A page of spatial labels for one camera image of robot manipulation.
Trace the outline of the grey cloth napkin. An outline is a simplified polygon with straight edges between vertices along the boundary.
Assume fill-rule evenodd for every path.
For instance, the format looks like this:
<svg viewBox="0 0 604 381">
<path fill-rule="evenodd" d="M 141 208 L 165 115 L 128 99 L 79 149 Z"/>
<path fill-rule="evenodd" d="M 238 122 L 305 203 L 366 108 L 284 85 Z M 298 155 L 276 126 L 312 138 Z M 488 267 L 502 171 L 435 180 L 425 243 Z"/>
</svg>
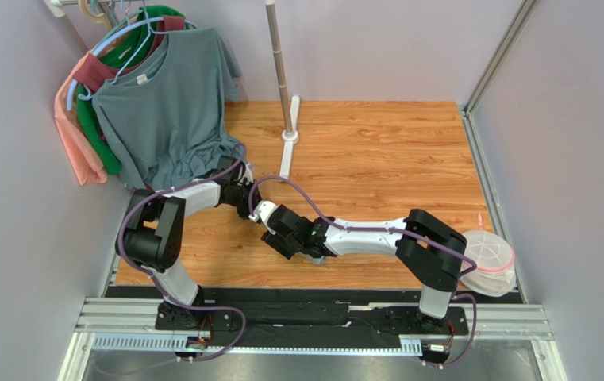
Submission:
<svg viewBox="0 0 604 381">
<path fill-rule="evenodd" d="M 323 265 L 327 262 L 327 257 L 326 256 L 321 256 L 321 257 L 312 257 L 310 255 L 307 254 L 303 254 L 302 255 L 305 259 L 307 259 L 309 262 L 311 262 L 312 264 L 315 265 Z"/>
</svg>

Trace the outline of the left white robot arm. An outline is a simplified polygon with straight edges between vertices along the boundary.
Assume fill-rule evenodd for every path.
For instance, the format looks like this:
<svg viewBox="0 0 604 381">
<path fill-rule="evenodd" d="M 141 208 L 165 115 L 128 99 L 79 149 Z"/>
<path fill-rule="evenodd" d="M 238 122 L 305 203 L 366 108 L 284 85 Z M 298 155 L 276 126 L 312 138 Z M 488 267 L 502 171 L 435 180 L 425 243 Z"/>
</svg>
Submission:
<svg viewBox="0 0 604 381">
<path fill-rule="evenodd" d="M 187 217 L 220 205 L 247 218 L 252 165 L 222 156 L 217 168 L 182 186 L 167 190 L 136 190 L 116 241 L 116 253 L 131 267 L 148 275 L 166 302 L 202 310 L 202 288 L 188 275 L 179 254 Z"/>
</svg>

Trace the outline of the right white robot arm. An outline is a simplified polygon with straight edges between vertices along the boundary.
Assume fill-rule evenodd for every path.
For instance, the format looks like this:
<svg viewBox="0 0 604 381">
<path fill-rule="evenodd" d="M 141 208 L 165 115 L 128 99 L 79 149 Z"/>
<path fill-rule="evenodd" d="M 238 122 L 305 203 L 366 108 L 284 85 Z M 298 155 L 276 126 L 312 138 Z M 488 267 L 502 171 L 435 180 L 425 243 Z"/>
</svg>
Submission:
<svg viewBox="0 0 604 381">
<path fill-rule="evenodd" d="M 466 262 L 466 237 L 424 210 L 382 222 L 333 217 L 310 221 L 284 205 L 265 201 L 250 219 L 264 225 L 263 241 L 287 259 L 300 255 L 313 264 L 350 254 L 399 259 L 422 285 L 419 312 L 435 320 L 447 317 Z"/>
</svg>

